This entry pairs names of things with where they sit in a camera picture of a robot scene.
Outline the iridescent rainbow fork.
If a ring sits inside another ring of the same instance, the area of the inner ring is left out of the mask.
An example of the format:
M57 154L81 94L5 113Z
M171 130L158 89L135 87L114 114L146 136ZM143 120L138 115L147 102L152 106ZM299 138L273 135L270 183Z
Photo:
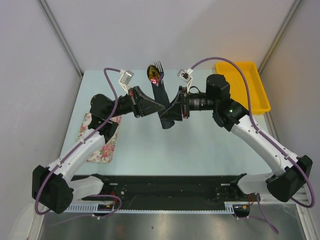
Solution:
M160 61L155 61L155 62L154 62L154 65L155 65L155 67L159 70L159 73L160 73L160 82L163 83L163 79L164 79L164 76L165 76L165 72L164 72L163 66L162 66L162 64L161 64Z

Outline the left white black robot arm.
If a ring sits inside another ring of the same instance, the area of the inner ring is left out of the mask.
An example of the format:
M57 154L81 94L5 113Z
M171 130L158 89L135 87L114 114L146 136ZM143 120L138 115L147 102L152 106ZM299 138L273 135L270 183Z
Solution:
M78 169L98 149L103 147L115 134L118 123L112 117L133 113L136 118L145 117L165 109L163 104L145 95L140 87L129 89L124 96L111 100L103 94L97 94L90 101L91 122L83 136L74 146L49 164L37 166L32 172L32 197L38 215L39 205L57 214L64 212L73 201L96 196L105 200L110 196L111 188L99 174L73 180Z

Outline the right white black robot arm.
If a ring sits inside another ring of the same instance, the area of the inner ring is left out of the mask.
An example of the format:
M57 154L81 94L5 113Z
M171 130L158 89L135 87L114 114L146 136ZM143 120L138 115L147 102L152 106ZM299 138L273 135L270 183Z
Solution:
M162 120L182 121L191 111L212 111L216 124L247 143L270 167L270 173L243 173L232 181L231 196L242 201L248 194L269 193L281 202L293 199L306 184L312 160L286 149L264 131L249 111L230 95L230 84L221 74L206 78L205 92L189 93L180 86L175 99L161 115Z

